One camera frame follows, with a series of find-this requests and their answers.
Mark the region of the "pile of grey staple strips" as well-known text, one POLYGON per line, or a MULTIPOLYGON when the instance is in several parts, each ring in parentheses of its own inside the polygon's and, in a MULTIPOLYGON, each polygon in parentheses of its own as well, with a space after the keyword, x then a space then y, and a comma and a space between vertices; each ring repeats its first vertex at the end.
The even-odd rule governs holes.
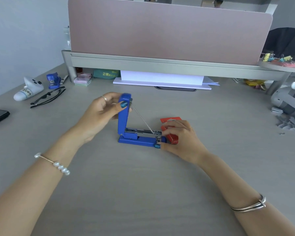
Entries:
POLYGON ((284 131, 295 131, 295 115, 287 115, 279 108, 271 108, 271 113, 276 116, 276 126, 284 131))

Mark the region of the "person's left hand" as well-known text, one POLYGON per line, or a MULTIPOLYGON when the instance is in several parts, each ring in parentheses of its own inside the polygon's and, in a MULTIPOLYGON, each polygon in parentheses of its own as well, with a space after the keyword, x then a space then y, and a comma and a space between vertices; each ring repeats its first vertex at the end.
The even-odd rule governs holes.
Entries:
POLYGON ((91 141, 110 120, 118 115, 108 115, 110 103, 118 103, 122 93, 108 92, 94 99, 77 124, 73 127, 75 141, 79 146, 91 141))

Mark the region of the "silver bangle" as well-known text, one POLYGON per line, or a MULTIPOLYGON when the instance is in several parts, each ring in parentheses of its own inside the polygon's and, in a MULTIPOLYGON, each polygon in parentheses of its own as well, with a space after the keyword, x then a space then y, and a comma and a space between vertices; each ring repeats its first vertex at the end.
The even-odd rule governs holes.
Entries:
POLYGON ((244 208, 231 207, 231 209, 234 212, 246 213, 246 212, 259 210, 259 209, 262 209, 262 208, 265 208, 265 207, 266 207, 266 197, 260 194, 260 199, 255 204, 253 204, 251 206, 248 206, 248 207, 244 207, 244 208))

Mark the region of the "person's left forearm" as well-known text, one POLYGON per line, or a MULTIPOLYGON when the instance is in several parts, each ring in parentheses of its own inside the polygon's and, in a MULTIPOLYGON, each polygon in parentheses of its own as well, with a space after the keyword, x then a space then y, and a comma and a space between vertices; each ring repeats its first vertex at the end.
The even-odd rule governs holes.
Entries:
POLYGON ((78 151, 74 130, 63 134, 0 196, 0 236, 30 236, 65 168, 78 151))

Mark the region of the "green pouch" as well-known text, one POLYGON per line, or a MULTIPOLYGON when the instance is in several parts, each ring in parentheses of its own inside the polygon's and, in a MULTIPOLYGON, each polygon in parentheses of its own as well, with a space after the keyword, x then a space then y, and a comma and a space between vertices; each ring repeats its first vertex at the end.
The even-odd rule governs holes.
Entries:
POLYGON ((112 70, 112 69, 94 69, 93 71, 93 78, 100 78, 100 79, 115 79, 120 77, 120 70, 112 70))

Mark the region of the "round grey shelf tray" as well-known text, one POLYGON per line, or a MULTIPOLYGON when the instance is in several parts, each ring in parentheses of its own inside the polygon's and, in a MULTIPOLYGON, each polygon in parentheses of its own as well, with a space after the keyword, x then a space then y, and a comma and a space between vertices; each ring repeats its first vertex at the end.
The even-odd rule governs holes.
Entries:
POLYGON ((279 66, 275 61, 263 62, 262 59, 259 59, 257 65, 260 67, 268 68, 275 71, 295 73, 295 68, 279 66))

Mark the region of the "white and grey device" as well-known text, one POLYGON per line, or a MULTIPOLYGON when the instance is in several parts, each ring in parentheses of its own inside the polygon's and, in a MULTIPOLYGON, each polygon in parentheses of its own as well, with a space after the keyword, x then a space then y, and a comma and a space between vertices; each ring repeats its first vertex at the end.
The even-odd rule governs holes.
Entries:
POLYGON ((291 86, 278 89, 271 96, 271 103, 287 115, 295 114, 295 82, 291 86))

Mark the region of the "yellow wrapper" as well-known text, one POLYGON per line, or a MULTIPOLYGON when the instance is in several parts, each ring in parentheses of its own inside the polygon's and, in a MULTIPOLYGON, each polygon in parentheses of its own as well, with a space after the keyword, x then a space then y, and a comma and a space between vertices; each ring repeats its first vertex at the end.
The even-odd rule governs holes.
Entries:
POLYGON ((254 88, 254 89, 258 89, 258 90, 262 90, 262 91, 267 90, 267 88, 265 86, 265 80, 244 79, 244 83, 247 84, 248 86, 254 88))

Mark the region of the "pink desk divider panel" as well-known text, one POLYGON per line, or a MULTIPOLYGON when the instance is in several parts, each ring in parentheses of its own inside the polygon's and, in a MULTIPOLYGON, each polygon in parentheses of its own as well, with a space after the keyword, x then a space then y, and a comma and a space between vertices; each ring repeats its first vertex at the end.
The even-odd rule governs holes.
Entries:
POLYGON ((256 65, 272 24, 262 12, 131 0, 68 0, 73 52, 256 65))

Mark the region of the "small blue stapler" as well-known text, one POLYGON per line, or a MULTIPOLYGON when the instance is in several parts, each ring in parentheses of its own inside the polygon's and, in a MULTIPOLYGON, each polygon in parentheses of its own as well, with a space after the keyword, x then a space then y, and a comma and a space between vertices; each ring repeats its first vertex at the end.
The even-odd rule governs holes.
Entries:
POLYGON ((53 90, 60 87, 60 83, 62 79, 61 77, 59 77, 57 72, 52 74, 47 74, 46 77, 47 77, 47 80, 49 81, 48 89, 53 90))

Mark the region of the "black garment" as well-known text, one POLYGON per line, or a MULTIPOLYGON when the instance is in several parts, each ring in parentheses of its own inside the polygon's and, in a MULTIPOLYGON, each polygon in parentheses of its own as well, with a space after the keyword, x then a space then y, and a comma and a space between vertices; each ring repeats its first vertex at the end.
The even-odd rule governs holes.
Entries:
POLYGON ((276 28, 268 32, 261 57, 273 53, 275 58, 291 56, 295 61, 295 28, 276 28))

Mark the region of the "white paper stack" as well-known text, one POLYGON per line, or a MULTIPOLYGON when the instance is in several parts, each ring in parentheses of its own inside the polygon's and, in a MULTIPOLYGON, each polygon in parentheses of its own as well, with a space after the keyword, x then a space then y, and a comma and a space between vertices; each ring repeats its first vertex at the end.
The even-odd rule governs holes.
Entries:
POLYGON ((204 76, 162 74, 138 71, 121 71, 121 77, 114 79, 118 85, 178 87, 211 90, 211 86, 203 85, 204 76))

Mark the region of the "black eyeglasses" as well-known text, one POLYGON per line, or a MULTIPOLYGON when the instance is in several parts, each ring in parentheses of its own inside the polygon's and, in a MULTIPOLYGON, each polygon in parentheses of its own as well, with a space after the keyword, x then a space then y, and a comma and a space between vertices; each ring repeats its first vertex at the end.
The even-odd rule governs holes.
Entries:
POLYGON ((53 102, 55 99, 61 96, 65 91, 66 91, 66 87, 62 86, 47 92, 46 94, 39 97, 37 100, 31 102, 30 109, 41 107, 43 105, 53 102))

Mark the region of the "loose white paper sheets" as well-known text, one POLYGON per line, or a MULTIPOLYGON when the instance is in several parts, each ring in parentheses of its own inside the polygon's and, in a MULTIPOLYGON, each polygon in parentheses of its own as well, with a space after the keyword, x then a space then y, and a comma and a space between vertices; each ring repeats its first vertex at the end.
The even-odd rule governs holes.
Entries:
POLYGON ((204 76, 202 84, 203 85, 209 85, 209 86, 220 86, 219 82, 213 81, 208 76, 204 76))

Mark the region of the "black pad under paper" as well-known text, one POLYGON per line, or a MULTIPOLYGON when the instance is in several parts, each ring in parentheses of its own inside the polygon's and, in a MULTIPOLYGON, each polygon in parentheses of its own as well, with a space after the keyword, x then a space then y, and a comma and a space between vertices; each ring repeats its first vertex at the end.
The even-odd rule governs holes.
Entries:
POLYGON ((197 89, 193 88, 178 88, 178 87, 155 87, 159 90, 171 90, 171 91, 196 91, 197 89))

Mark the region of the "grey desk shelf riser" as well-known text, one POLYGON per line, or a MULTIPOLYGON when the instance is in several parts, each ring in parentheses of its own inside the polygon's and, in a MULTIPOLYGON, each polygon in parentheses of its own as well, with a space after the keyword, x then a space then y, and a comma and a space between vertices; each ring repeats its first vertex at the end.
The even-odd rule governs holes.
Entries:
POLYGON ((288 79, 291 72, 275 71, 258 65, 194 62, 139 58, 129 56, 87 54, 62 50, 64 63, 71 82, 77 77, 75 67, 100 68, 139 72, 157 72, 178 75, 204 75, 208 77, 273 80, 267 95, 272 95, 288 79))

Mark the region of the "white ghost figure toy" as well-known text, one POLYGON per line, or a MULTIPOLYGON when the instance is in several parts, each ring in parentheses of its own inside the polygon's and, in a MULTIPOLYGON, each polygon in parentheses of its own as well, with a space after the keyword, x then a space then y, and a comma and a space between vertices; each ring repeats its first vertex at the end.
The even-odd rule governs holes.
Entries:
POLYGON ((14 96, 13 99, 15 101, 23 101, 33 97, 34 95, 39 94, 44 90, 44 86, 42 82, 31 79, 29 77, 24 77, 25 86, 22 90, 18 91, 14 96))

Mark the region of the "large blue stapler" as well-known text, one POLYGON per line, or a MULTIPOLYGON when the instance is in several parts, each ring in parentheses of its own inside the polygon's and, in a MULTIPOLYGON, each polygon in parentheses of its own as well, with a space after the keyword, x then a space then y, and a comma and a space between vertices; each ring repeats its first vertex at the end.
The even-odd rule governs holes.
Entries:
POLYGON ((132 97, 130 93, 123 93, 119 98, 122 106, 126 104, 125 108, 118 113, 118 134, 119 143, 139 145, 146 147, 154 147, 157 145, 160 148, 160 143, 166 143, 165 136, 162 136, 162 131, 152 130, 146 123, 147 130, 128 128, 127 121, 129 117, 130 108, 134 111, 135 107, 132 106, 132 97))

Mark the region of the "red staple box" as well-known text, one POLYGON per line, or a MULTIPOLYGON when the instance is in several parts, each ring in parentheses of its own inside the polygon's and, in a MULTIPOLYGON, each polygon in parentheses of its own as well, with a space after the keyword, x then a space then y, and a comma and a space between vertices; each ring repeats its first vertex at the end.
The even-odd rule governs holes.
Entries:
MULTIPOLYGON (((162 123, 161 125, 161 131, 165 131, 168 127, 164 126, 164 123, 166 122, 172 122, 172 121, 177 121, 177 120, 181 120, 180 117, 169 117, 169 118, 161 118, 160 121, 162 123)), ((168 134, 165 136, 167 139, 167 142, 172 144, 172 145, 176 145, 178 143, 178 136, 177 135, 173 135, 173 134, 168 134)))

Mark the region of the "person's right hand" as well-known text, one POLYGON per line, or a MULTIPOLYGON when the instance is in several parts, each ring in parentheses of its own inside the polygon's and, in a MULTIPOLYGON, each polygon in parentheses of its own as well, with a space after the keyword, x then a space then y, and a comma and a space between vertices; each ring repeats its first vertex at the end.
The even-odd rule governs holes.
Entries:
POLYGON ((201 143, 190 123, 186 120, 177 120, 164 123, 168 127, 162 136, 173 134, 178 136, 178 143, 173 145, 174 155, 202 168, 203 162, 210 155, 208 149, 201 143))

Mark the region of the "person's right forearm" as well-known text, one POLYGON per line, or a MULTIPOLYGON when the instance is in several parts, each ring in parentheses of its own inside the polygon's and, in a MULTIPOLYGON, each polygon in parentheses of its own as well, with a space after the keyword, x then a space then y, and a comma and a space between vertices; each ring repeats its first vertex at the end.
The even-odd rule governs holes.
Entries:
MULTIPOLYGON (((221 158, 210 153, 201 168, 216 184, 230 207, 244 208, 258 202, 260 193, 245 182, 221 158)), ((266 207, 234 212, 248 236, 295 236, 295 226, 278 209, 266 201, 266 207)))

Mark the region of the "pile of pink paper clips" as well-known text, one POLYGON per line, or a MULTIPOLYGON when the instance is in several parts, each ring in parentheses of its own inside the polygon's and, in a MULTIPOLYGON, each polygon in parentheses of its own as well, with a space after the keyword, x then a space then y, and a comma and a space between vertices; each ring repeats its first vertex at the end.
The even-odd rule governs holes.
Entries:
POLYGON ((270 61, 271 64, 281 66, 281 67, 288 67, 288 68, 295 68, 295 61, 290 60, 290 61, 279 61, 279 60, 273 60, 270 61))

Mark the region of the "pink and green staple boxes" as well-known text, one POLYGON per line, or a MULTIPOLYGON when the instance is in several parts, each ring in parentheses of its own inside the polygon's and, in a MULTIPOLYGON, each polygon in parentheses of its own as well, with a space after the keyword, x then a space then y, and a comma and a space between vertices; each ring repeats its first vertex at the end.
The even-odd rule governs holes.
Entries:
POLYGON ((79 73, 77 77, 74 79, 74 84, 76 86, 85 86, 87 87, 92 80, 91 73, 79 73))

